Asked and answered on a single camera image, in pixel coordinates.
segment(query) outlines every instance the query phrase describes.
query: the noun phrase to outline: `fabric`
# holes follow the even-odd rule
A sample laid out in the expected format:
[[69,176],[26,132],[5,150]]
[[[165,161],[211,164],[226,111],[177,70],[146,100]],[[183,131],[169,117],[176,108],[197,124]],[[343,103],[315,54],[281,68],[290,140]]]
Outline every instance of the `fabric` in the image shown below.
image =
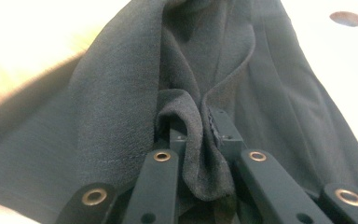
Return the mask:
[[[331,182],[358,187],[358,143],[280,2],[133,0],[67,87],[1,137],[0,203],[51,223],[80,186],[135,178],[167,122],[180,119],[188,136],[183,179],[194,196],[181,203],[193,207],[181,220],[202,210],[213,215],[205,221],[231,223],[235,188],[211,107],[227,111],[246,145],[272,153],[307,191],[317,195]],[[28,177],[7,178],[19,174]]]

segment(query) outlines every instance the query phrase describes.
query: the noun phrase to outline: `hole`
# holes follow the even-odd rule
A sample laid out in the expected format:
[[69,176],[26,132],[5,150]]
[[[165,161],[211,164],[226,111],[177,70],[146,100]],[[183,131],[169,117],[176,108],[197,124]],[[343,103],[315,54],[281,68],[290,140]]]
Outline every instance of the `hole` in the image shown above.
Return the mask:
[[353,12],[339,11],[330,15],[330,19],[338,24],[356,27],[358,26],[358,15]]
[[171,154],[168,152],[158,152],[154,155],[156,161],[168,161],[171,158]]
[[95,201],[98,200],[101,196],[102,194],[100,192],[92,192],[87,199],[91,201]]
[[344,203],[358,207],[358,194],[346,189],[337,189],[336,196]]
[[106,199],[107,193],[104,189],[91,189],[82,198],[82,203],[87,206],[97,205]]
[[310,216],[308,216],[308,215],[306,215],[304,213],[298,213],[296,217],[302,223],[305,223],[305,224],[312,224],[313,223],[312,218],[310,218]]
[[223,135],[222,138],[223,139],[232,139],[232,136],[231,135]]
[[261,152],[253,151],[249,153],[249,157],[254,161],[265,161],[267,156]]
[[156,221],[156,216],[153,213],[146,213],[141,217],[142,223],[153,223]]

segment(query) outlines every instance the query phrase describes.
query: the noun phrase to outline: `brass eyelet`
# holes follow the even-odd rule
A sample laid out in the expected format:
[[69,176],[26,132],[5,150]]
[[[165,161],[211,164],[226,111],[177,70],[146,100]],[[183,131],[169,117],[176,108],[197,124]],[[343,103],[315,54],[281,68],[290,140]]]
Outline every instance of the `brass eyelet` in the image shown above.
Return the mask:
[[[342,202],[358,207],[358,194],[357,193],[352,192],[347,189],[336,189],[335,194]],[[352,197],[354,197],[354,200],[345,198],[343,196],[343,194],[351,195]]]
[[168,161],[171,158],[171,154],[168,152],[158,152],[154,155],[156,161]]
[[267,159],[267,156],[264,155],[264,153],[258,151],[249,153],[249,157],[254,161],[265,161]]
[[97,205],[103,202],[107,197],[106,190],[98,188],[87,191],[82,197],[82,203],[87,206]]

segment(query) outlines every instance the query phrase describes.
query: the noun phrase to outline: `garment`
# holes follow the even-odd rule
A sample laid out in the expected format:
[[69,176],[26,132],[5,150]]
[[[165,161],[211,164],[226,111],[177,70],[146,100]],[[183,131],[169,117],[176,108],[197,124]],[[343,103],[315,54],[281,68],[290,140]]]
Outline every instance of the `garment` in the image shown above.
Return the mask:
[[135,178],[173,118],[186,125],[182,178],[194,199],[181,203],[182,221],[210,202],[211,221],[230,223],[235,189],[210,108],[307,191],[358,187],[358,143],[279,1],[133,0],[62,85],[0,134],[0,203],[43,223],[83,185]]

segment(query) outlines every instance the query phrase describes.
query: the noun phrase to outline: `table surface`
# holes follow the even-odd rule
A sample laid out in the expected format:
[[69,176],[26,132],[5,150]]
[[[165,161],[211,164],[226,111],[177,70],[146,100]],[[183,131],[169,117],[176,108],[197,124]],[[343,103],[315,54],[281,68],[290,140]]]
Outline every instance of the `table surface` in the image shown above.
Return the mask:
[[[0,0],[0,104],[49,70],[82,55],[128,2]],[[358,139],[358,27],[329,18],[336,11],[358,14],[358,0],[282,2],[313,71]],[[4,217],[21,218],[0,207],[0,218]]]

